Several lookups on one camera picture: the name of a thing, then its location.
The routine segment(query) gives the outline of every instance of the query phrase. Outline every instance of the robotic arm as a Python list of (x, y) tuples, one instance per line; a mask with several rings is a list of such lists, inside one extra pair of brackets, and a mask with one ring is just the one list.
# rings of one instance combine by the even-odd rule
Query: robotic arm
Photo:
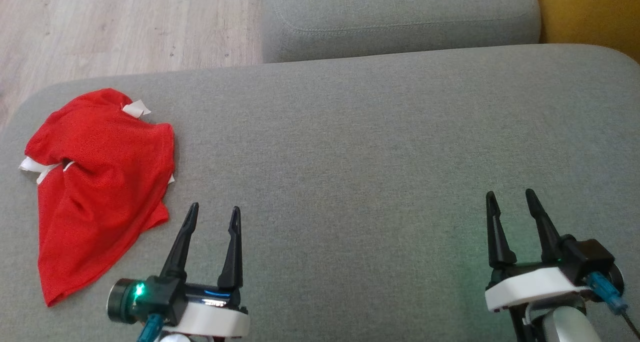
[(542, 247), (540, 262), (517, 264), (500, 222), (493, 192), (486, 196), (491, 280), (484, 293), (487, 308), (509, 310), (518, 342), (600, 342), (586, 318), (585, 301), (604, 301), (622, 315), (640, 339), (622, 299), (625, 284), (615, 258), (595, 239), (560, 237), (535, 192), (526, 190)]
[(218, 341), (249, 333), (249, 312), (240, 307), (243, 285), (240, 208), (234, 207), (231, 214), (231, 240), (217, 285), (186, 282), (185, 264), (198, 209), (198, 203), (191, 205), (160, 275), (146, 280), (122, 278), (111, 288), (107, 315), (115, 322), (142, 322), (144, 328), (138, 342), (153, 342), (160, 337), (164, 337), (164, 342), (188, 340), (185, 335), (204, 335)]

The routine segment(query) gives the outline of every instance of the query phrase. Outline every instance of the stitching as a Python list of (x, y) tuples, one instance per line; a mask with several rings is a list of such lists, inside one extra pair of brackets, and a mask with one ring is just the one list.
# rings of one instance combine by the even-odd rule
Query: stitching
[(336, 28), (336, 29), (304, 29), (298, 28), (291, 25), (287, 22), (281, 14), (281, 0), (276, 1), (274, 5), (274, 11), (278, 19), (282, 22), (282, 24), (290, 29), (291, 32), (296, 34), (348, 34), (348, 33), (362, 33), (368, 31), (378, 30), (397, 30), (397, 29), (416, 29), (416, 28), (426, 28), (426, 27), (434, 27), (440, 25), (450, 25), (450, 24), (466, 24), (466, 23), (491, 23), (496, 21), (508, 21), (508, 20), (516, 20), (523, 16), (526, 16), (534, 11), (536, 0), (531, 0), (531, 5), (529, 10), (514, 17), (509, 18), (495, 18), (491, 20), (461, 20), (461, 21), (448, 21), (448, 22), (409, 22), (409, 23), (395, 23), (395, 24), (382, 24), (382, 25), (365, 25), (361, 27), (349, 27), (349, 28)]

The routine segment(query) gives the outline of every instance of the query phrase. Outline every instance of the black cable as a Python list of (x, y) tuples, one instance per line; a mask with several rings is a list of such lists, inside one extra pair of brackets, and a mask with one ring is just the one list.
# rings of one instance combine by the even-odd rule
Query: black cable
[(638, 329), (636, 328), (636, 326), (634, 326), (633, 322), (631, 322), (631, 319), (626, 312), (622, 312), (622, 318), (626, 320), (626, 323), (629, 325), (629, 328), (631, 328), (631, 331), (633, 331), (633, 334), (635, 334), (635, 336), (640, 339), (640, 332), (638, 332)]

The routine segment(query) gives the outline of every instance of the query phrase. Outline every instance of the red fabric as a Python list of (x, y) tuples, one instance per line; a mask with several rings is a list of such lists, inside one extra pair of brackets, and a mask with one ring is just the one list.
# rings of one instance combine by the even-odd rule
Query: red fabric
[[(54, 168), (38, 186), (38, 268), (47, 306), (105, 274), (138, 235), (167, 221), (174, 131), (122, 111), (131, 99), (102, 89), (51, 114), (25, 154)], [(64, 165), (74, 161), (66, 171)]]

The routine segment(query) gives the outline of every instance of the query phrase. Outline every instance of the gray cushion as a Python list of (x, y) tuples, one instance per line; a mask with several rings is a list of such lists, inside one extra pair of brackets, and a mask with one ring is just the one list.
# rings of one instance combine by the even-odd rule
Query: gray cushion
[(263, 0), (265, 62), (537, 43), (537, 0)]
[[(41, 296), (34, 178), (25, 143), (71, 98), (114, 87), (172, 123), (171, 220), (54, 308)], [(242, 208), (246, 340), (514, 340), (487, 312), (485, 193), (522, 262), (540, 247), (524, 190), (560, 233), (617, 256), (640, 321), (640, 67), (594, 46), (380, 55), (81, 80), (44, 89), (0, 141), (2, 340), (134, 340), (108, 321), (121, 277), (158, 273), (192, 201), (187, 263), (215, 282)], [(605, 341), (632, 340), (589, 305)]]

